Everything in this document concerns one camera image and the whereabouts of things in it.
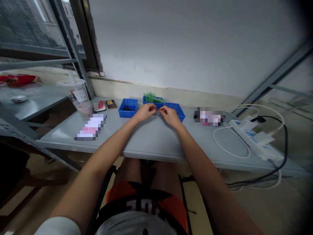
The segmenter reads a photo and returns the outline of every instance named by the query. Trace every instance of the plastic cup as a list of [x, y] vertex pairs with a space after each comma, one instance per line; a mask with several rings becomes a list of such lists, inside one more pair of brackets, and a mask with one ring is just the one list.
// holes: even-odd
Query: plastic cup
[[75, 81], [75, 85], [68, 80], [58, 81], [56, 85], [63, 88], [78, 112], [81, 114], [91, 114], [92, 106], [85, 87], [85, 80], [76, 79]]

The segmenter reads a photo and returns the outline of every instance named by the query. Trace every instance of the person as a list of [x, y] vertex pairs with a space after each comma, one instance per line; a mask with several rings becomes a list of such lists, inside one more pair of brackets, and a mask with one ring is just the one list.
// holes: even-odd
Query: person
[[[35, 235], [85, 234], [102, 182], [135, 126], [155, 114], [156, 106], [144, 104], [90, 157], [68, 191]], [[263, 234], [238, 204], [220, 173], [179, 120], [174, 109], [159, 109], [176, 130], [196, 183], [223, 234]], [[150, 190], [142, 188], [139, 159], [124, 158], [107, 204], [99, 211], [96, 234], [188, 234], [187, 212], [174, 163], [157, 162]]]

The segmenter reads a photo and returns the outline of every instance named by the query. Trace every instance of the blue plastic bin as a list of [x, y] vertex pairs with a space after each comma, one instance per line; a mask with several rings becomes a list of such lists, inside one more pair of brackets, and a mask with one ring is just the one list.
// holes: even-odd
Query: blue plastic bin
[[[126, 105], [128, 105], [128, 108], [130, 108], [134, 111], [123, 110]], [[135, 113], [137, 112], [137, 106], [138, 106], [138, 100], [137, 99], [123, 99], [121, 106], [118, 109], [118, 112], [120, 113], [120, 117], [122, 117], [122, 118], [133, 117], [135, 115]]]
[[[151, 103], [151, 102], [146, 102], [146, 97], [145, 96], [143, 96], [142, 97], [142, 102], [145, 104], [145, 103]], [[153, 103], [153, 104], [155, 104], [156, 105], [156, 108], [157, 109], [159, 109], [159, 108], [161, 108], [161, 107], [163, 107], [164, 106], [164, 103]]]
[[180, 107], [179, 104], [176, 103], [167, 103], [165, 102], [165, 106], [168, 106], [169, 108], [175, 109], [175, 111], [177, 112], [177, 115], [179, 117], [179, 120], [181, 122], [183, 122], [183, 119], [186, 117], [182, 108]]

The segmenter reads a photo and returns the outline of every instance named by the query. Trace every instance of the hand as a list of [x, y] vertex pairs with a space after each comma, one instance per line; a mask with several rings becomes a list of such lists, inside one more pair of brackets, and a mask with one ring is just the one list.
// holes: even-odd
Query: hand
[[181, 127], [183, 124], [179, 120], [175, 109], [171, 109], [167, 106], [163, 106], [159, 109], [160, 114], [165, 119], [165, 121], [170, 124], [175, 129]]
[[140, 109], [136, 112], [136, 114], [132, 117], [138, 123], [148, 119], [150, 116], [156, 113], [157, 107], [155, 104], [148, 103], [143, 104]]

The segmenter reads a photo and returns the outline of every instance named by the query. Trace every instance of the tiled floor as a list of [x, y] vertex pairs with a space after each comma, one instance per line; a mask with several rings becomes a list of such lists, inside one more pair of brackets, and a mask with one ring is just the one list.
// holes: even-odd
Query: tiled floor
[[[73, 160], [87, 161], [91, 154], [80, 152], [67, 152]], [[119, 166], [122, 157], [115, 162]], [[63, 186], [42, 188], [15, 219], [0, 233], [0, 235], [33, 235], [40, 224], [49, 216], [62, 195], [69, 188], [77, 173], [74, 173], [58, 162], [44, 165], [43, 158], [31, 155], [27, 167], [32, 174], [39, 178], [55, 179], [68, 178], [69, 182]], [[179, 174], [189, 176], [190, 170], [186, 165], [178, 166]], [[222, 176], [227, 182], [255, 177], [254, 174], [239, 171], [223, 170]], [[291, 234], [302, 218], [301, 211], [310, 196], [311, 179], [291, 179], [283, 182], [275, 189], [257, 190], [243, 189], [234, 192], [238, 202], [246, 209], [250, 217], [257, 223], [265, 234]], [[0, 215], [8, 214], [26, 195], [31, 187], [25, 188], [16, 195], [2, 210]], [[189, 213], [193, 234], [212, 234], [207, 214], [196, 183], [184, 183], [188, 209], [197, 214]]]

